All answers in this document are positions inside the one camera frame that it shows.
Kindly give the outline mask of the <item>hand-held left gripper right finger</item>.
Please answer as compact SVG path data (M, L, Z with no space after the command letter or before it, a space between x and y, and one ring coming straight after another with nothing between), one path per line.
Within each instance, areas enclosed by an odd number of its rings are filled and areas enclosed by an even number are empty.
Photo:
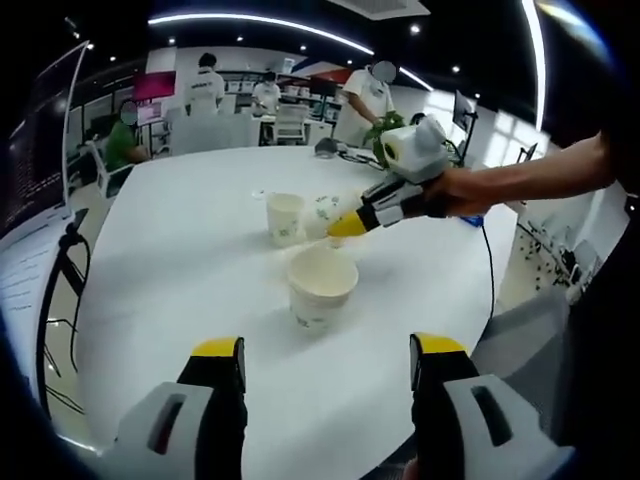
M421 479L559 479L574 450L542 430L536 409L478 373L457 341L410 336L412 422Z

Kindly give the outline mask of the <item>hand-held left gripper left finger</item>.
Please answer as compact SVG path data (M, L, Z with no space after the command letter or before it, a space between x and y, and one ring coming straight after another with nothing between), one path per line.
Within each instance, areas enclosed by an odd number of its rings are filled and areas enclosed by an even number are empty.
M117 479L240 479L248 413L242 337L207 340L120 421Z

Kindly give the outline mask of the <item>person's right hand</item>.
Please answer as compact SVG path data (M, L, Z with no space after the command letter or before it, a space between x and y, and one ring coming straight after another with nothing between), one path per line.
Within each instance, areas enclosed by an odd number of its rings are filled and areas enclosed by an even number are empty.
M446 216L473 216L502 202L490 170L448 169L424 192L427 202L444 199Z

